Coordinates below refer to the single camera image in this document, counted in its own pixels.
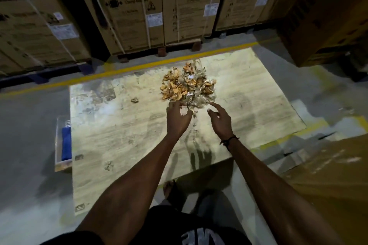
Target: gray pants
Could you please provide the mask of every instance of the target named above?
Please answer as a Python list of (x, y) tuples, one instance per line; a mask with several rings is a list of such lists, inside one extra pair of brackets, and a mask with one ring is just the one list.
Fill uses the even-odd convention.
[[(164, 199), (160, 205), (171, 204)], [(219, 227), (231, 227), (245, 234), (230, 201), (221, 191), (204, 191), (198, 198), (191, 214), (202, 217)]]

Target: peeled paper residue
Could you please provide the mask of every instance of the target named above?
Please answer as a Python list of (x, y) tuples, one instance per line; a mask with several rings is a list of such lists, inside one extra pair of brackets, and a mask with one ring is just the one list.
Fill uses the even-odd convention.
[(203, 108), (216, 99), (215, 84), (216, 80), (209, 80), (205, 68), (195, 60), (187, 62), (182, 71), (173, 67), (164, 75), (160, 90), (163, 100), (186, 102), (192, 110)]

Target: blue cloth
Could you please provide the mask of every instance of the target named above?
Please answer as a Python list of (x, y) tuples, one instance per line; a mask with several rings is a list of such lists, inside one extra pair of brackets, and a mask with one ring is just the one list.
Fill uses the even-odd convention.
[(62, 161), (71, 159), (71, 127), (62, 128)]

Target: human hand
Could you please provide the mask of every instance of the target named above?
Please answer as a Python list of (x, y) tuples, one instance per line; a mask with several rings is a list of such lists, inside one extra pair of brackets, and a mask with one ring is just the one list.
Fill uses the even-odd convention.
[(189, 126), (193, 112), (188, 110), (186, 115), (180, 114), (180, 107), (186, 104), (180, 101), (170, 102), (166, 112), (168, 123), (168, 136), (176, 141), (182, 136)]
[(214, 132), (221, 140), (228, 140), (234, 136), (231, 127), (231, 117), (219, 104), (213, 102), (210, 102), (209, 104), (218, 110), (218, 112), (214, 112), (211, 109), (207, 110), (208, 115), (211, 117), (211, 123)]

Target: human arm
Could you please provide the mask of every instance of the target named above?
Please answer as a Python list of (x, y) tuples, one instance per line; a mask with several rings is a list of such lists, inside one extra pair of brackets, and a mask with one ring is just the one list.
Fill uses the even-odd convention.
[[(212, 126), (221, 140), (234, 136), (231, 117), (218, 104), (209, 110)], [(233, 138), (228, 149), (278, 244), (343, 244), (317, 210), (282, 178)]]
[(143, 226), (168, 157), (188, 128), (193, 112), (180, 114), (181, 102), (167, 108), (168, 133), (99, 197), (77, 231), (91, 231), (105, 244), (128, 244)]

